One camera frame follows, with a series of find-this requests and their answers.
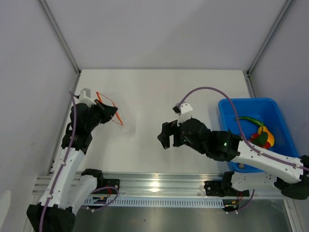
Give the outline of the clear orange zip top bag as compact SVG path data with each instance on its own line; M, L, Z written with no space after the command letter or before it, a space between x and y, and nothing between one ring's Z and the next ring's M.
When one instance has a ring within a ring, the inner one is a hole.
M110 121L117 124L117 133L121 131L127 136L134 136L136 132L136 120L125 97L116 92L99 91L96 91L96 96L98 101L107 108Z

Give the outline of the red cherry tomato bunch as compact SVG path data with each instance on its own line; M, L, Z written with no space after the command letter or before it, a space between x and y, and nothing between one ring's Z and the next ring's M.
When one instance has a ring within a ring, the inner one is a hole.
M265 133L264 135L261 134L259 135L258 133L254 133L251 135L249 142L251 142L254 145L257 145L261 148L264 149L269 149L267 147L264 147L265 143L267 142L267 134Z

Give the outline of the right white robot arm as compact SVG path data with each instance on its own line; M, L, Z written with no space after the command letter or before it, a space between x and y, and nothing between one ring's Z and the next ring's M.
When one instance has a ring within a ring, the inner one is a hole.
M157 138L164 149L171 146L171 136L173 147L186 145L212 160L242 163L261 170L245 174L224 172L220 181L205 182L207 196L248 196L251 190L278 189L288 198L306 200L309 197L308 156L293 158L258 148L229 131L211 131L195 118L184 123L163 123Z

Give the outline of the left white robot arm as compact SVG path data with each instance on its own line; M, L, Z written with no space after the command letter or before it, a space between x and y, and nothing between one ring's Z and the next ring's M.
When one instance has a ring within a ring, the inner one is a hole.
M118 194L115 186L108 186L103 172L85 169L78 183L73 186L77 169L92 141L92 131L99 124L109 122L117 107L95 100L91 104L73 104L61 144L60 161L37 204L27 209L27 217L36 232L71 232L76 214L92 193L106 191Z

